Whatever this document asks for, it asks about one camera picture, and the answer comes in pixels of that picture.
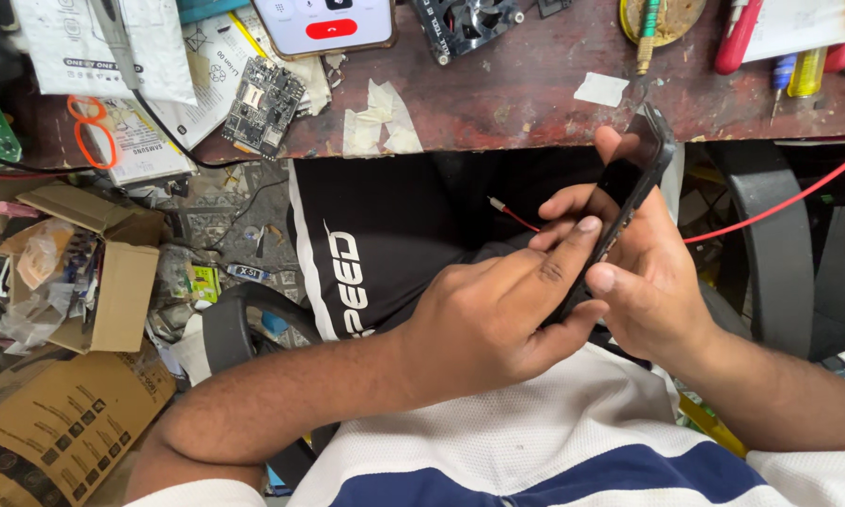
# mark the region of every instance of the red worktable surface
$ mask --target red worktable surface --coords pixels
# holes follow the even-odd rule
[[[520,0],[522,24],[445,67],[434,62],[412,9],[398,6],[394,47],[349,53],[341,67],[347,78],[332,90],[331,104],[316,117],[293,122],[283,156],[339,156],[344,110],[366,109],[370,78],[394,84],[426,151],[590,144],[599,125],[624,128],[646,95],[678,141],[845,134],[844,74],[827,74],[815,98],[785,99],[770,127],[769,61],[745,64],[731,76],[713,71],[729,10],[724,0],[708,0],[698,24],[657,48],[644,77],[635,75],[636,46],[619,28],[617,2],[574,0],[544,20],[529,2]],[[586,72],[631,80],[619,108],[573,98]],[[9,109],[16,130],[30,137],[28,163],[85,164],[64,98],[16,94]],[[256,158],[232,147],[220,130],[194,153],[206,161]],[[380,147],[386,138],[383,130]]]

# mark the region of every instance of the navy blue stripe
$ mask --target navy blue stripe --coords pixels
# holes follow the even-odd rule
[[[472,491],[436,468],[351,477],[331,507],[503,507],[492,494]]]
[[[761,484],[766,481],[760,474],[713,442],[701,442],[675,457],[635,444],[589,458],[512,498],[519,507],[541,507],[607,490],[687,488],[711,503],[724,503]]]
[[[519,507],[569,503],[596,492],[687,488],[712,503],[738,498],[760,475],[735,455],[702,442],[684,455],[664,457],[642,444],[622,446],[589,458],[558,476],[511,495]],[[498,496],[466,489],[435,468],[351,477],[332,507],[500,507]]]

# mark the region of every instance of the man's left hand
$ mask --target man's left hand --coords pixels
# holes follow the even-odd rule
[[[582,347],[608,310],[591,300],[540,329],[592,252],[601,221],[589,216],[550,253],[525,248],[441,271],[413,316],[394,329],[398,360],[414,405],[517,384]]]

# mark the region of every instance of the hand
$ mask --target hand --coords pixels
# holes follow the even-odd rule
[[[577,306],[539,329],[594,249],[595,217],[571,228],[550,254],[529,248],[441,271],[412,317],[392,333],[414,406],[517,384],[543,374],[586,343],[603,301]]]
[[[598,153],[612,160],[620,136],[610,127],[595,135]],[[552,220],[529,242],[548,252],[557,238],[575,224],[594,185],[559,190],[541,205],[539,214]],[[590,210],[612,220],[612,206]],[[698,289],[698,277],[676,225],[658,189],[652,190],[622,233],[607,262],[586,273],[592,294],[610,310],[605,322],[623,350],[661,366],[701,350],[705,340],[721,332],[713,323]]]

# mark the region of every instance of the black shorts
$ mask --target black shorts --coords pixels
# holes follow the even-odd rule
[[[319,333],[393,329],[445,266],[524,248],[534,233],[486,196],[539,226],[542,202],[602,168],[594,148],[295,161],[291,237]]]

